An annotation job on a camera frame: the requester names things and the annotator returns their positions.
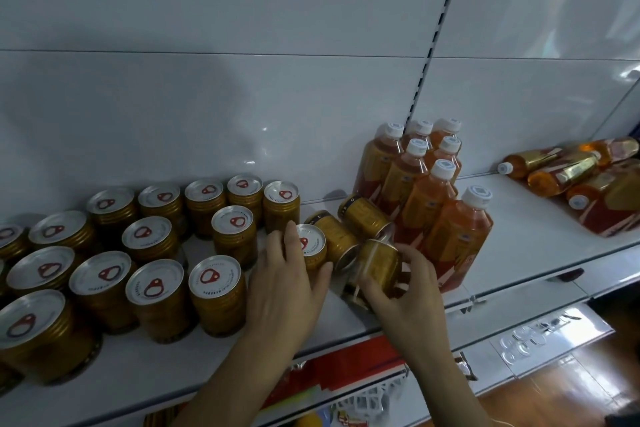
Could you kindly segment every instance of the right hand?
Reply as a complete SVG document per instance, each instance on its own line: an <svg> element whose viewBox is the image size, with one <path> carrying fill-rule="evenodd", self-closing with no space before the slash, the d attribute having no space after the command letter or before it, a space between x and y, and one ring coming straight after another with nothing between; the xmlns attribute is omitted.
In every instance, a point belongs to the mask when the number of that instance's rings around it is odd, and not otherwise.
<svg viewBox="0 0 640 427"><path fill-rule="evenodd" d="M396 245L409 263L409 291L400 299L390 299L368 275L358 278L371 308L393 346L416 368L425 361L451 358L442 294L433 264L409 245Z"/></svg>

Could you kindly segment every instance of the lying bottle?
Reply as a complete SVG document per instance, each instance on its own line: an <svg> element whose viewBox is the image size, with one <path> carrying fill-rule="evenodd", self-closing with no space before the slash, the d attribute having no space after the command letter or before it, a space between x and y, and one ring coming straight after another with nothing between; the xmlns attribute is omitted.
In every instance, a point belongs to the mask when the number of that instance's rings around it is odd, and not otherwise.
<svg viewBox="0 0 640 427"><path fill-rule="evenodd" d="M431 132L431 144L433 148L440 147L440 143L445 137L456 137L456 134L462 128L462 122L455 118L440 118L436 121Z"/></svg>
<svg viewBox="0 0 640 427"><path fill-rule="evenodd" d="M556 159L547 167L533 171L527 177L527 183L538 196L557 196L593 174L598 160L600 153L596 150L572 152Z"/></svg>
<svg viewBox="0 0 640 427"><path fill-rule="evenodd" d="M438 159L428 176L413 183L411 194L396 218L394 242L418 246L429 234L444 204L456 199L456 191L449 182L454 172L453 162Z"/></svg>
<svg viewBox="0 0 640 427"><path fill-rule="evenodd" d="M469 186L462 200L446 205L419 250L433 263L440 292L451 291L474 263L493 227L485 209L492 194L482 186Z"/></svg>
<svg viewBox="0 0 640 427"><path fill-rule="evenodd" d="M633 157L640 149L640 144L633 137L621 137L620 139L594 140L581 144L580 150L596 150L600 153L598 165L609 165Z"/></svg>
<svg viewBox="0 0 640 427"><path fill-rule="evenodd" d="M387 179L376 202L380 211L387 214L391 220L396 219L400 209L406 203L414 180L428 172L423 159L426 152L427 142L421 139L412 139L406 152L397 156L391 164L391 169L389 169Z"/></svg>
<svg viewBox="0 0 640 427"><path fill-rule="evenodd" d="M424 157L424 162L425 164L427 164L428 170L431 171L438 159L444 159L452 162L456 166L456 172L453 173L453 177L451 178L451 184L453 184L458 178L458 174L460 174L460 170L462 169L462 163L458 159L460 146L461 142L457 137L453 137L452 135L444 137L444 139L440 143L440 147L432 150L431 152L428 152Z"/></svg>
<svg viewBox="0 0 640 427"><path fill-rule="evenodd" d="M432 149L433 145L431 144L431 131L433 130L433 124L428 120L420 120L413 124L413 131L407 133L402 138L402 148L406 150L406 147L409 145L409 140L411 139L420 139L427 142L427 150Z"/></svg>
<svg viewBox="0 0 640 427"><path fill-rule="evenodd" d="M575 210L585 209L592 201L603 197L605 191L620 174L635 167L640 167L640 160L623 160L569 188L565 194L569 206Z"/></svg>
<svg viewBox="0 0 640 427"><path fill-rule="evenodd" d="M640 212L640 168L628 169L616 177L600 199L592 201L579 221L587 229L610 237L637 225Z"/></svg>
<svg viewBox="0 0 640 427"><path fill-rule="evenodd" d="M498 172L511 179L524 179L529 173L556 160L561 152L559 147L548 147L509 154L498 164Z"/></svg>
<svg viewBox="0 0 640 427"><path fill-rule="evenodd" d="M388 123L385 133L369 141L364 148L353 192L374 201L380 194L394 157L402 154L400 139L404 126Z"/></svg>

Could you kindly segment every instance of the red pull tab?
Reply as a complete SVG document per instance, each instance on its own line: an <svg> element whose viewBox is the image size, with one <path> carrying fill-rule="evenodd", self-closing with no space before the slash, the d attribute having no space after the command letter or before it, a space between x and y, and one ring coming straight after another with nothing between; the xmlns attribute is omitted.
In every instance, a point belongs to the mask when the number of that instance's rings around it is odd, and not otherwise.
<svg viewBox="0 0 640 427"><path fill-rule="evenodd" d="M163 203L166 203L167 201L171 201L172 197L173 197L172 192L161 192L157 195L157 198L160 199L160 201L162 201Z"/></svg>
<svg viewBox="0 0 640 427"><path fill-rule="evenodd" d="M29 313L26 316L22 316L20 319L15 321L6 331L6 335L12 338L19 338L20 336L24 336L28 334L33 327L36 325L36 315Z"/></svg>
<svg viewBox="0 0 640 427"><path fill-rule="evenodd" d="M231 218L231 220L229 220L229 223L237 228L241 228L244 227L244 223L246 223L246 220L244 219L244 216L235 216Z"/></svg>
<svg viewBox="0 0 640 427"><path fill-rule="evenodd" d="M115 199L101 199L98 201L98 209L107 209L114 204L116 204Z"/></svg>
<svg viewBox="0 0 640 427"><path fill-rule="evenodd" d="M159 287L158 292L149 294L149 290L155 289L156 287ZM144 294L145 294L145 297L153 298L161 295L163 292L164 292L164 284L162 283L162 279L154 278L151 282L149 282L149 285L145 289Z"/></svg>
<svg viewBox="0 0 640 427"><path fill-rule="evenodd" d="M140 227L133 233L133 236L136 238L147 238L151 235L151 228L149 227Z"/></svg>
<svg viewBox="0 0 640 427"><path fill-rule="evenodd" d="M2 230L0 230L0 240L11 238L14 235L15 235L15 230L12 228L3 228Z"/></svg>
<svg viewBox="0 0 640 427"><path fill-rule="evenodd" d="M106 269L100 270L98 277L100 277L102 280L110 282L118 275L120 275L120 272L122 272L122 267L120 267L119 265L113 265L111 267L107 267Z"/></svg>
<svg viewBox="0 0 640 427"><path fill-rule="evenodd" d="M62 232L64 229L64 225L52 225L42 230L42 236L45 238L51 238Z"/></svg>
<svg viewBox="0 0 640 427"><path fill-rule="evenodd" d="M208 278L205 278L204 277L205 273L211 273L211 275L209 275ZM200 274L200 281L203 284L210 284L211 282L215 282L219 278L220 278L220 274L218 273L217 270L214 270L214 269L206 269Z"/></svg>
<svg viewBox="0 0 640 427"><path fill-rule="evenodd" d="M51 262L48 264L42 264L38 267L38 275L42 278L53 277L55 274L60 272L62 268L62 264L60 262Z"/></svg>

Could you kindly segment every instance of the hand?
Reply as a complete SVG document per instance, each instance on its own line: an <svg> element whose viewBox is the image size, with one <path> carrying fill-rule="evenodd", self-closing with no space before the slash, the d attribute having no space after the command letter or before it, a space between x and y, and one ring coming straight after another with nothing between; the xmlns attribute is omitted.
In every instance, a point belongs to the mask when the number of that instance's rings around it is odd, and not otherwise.
<svg viewBox="0 0 640 427"><path fill-rule="evenodd" d="M402 298L389 299L378 282L367 275L358 278L358 285L389 341L409 367L451 358L444 304L433 264L409 245L396 248L411 268L409 291Z"/></svg>
<svg viewBox="0 0 640 427"><path fill-rule="evenodd" d="M258 338L260 347L272 348L289 362L311 335L329 289L333 264L325 263L310 283L296 224L287 223L284 233L267 237L264 256L249 283L245 334Z"/></svg>

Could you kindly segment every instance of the white bottle cap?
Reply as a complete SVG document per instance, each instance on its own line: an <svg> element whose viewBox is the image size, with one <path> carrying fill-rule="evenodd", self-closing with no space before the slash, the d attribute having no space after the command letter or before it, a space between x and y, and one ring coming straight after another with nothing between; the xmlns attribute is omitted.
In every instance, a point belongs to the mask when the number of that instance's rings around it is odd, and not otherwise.
<svg viewBox="0 0 640 427"><path fill-rule="evenodd" d="M394 139L399 139L402 137L402 133L404 132L404 126L399 123L391 123L387 124L387 128L385 129L385 133L389 137L393 137Z"/></svg>
<svg viewBox="0 0 640 427"><path fill-rule="evenodd" d="M500 172L500 174L511 174L513 172L513 164L510 162L501 162L498 164L498 172Z"/></svg>
<svg viewBox="0 0 640 427"><path fill-rule="evenodd" d="M445 137L440 143L440 147L438 149L446 152L447 154L455 154L460 150L460 139L457 137L453 137L452 135L448 135Z"/></svg>
<svg viewBox="0 0 640 427"><path fill-rule="evenodd" d="M427 142L422 139L411 139L409 145L406 147L406 151L412 156L422 157L427 153Z"/></svg>
<svg viewBox="0 0 640 427"><path fill-rule="evenodd" d="M462 122L456 118L441 118L436 122L436 130L446 130L449 133L459 132L462 128Z"/></svg>
<svg viewBox="0 0 640 427"><path fill-rule="evenodd" d="M456 164L445 159L438 159L431 169L431 175L438 179L442 179L443 181L451 181L451 178L455 173Z"/></svg>
<svg viewBox="0 0 640 427"><path fill-rule="evenodd" d="M576 194L569 198L569 206L573 209L582 210L589 205L589 198L582 194Z"/></svg>
<svg viewBox="0 0 640 427"><path fill-rule="evenodd" d="M462 202L472 208L485 209L493 195L491 191L482 186L469 186L462 195Z"/></svg>
<svg viewBox="0 0 640 427"><path fill-rule="evenodd" d="M428 120L420 120L415 123L415 133L419 135L429 135L433 130L433 122Z"/></svg>

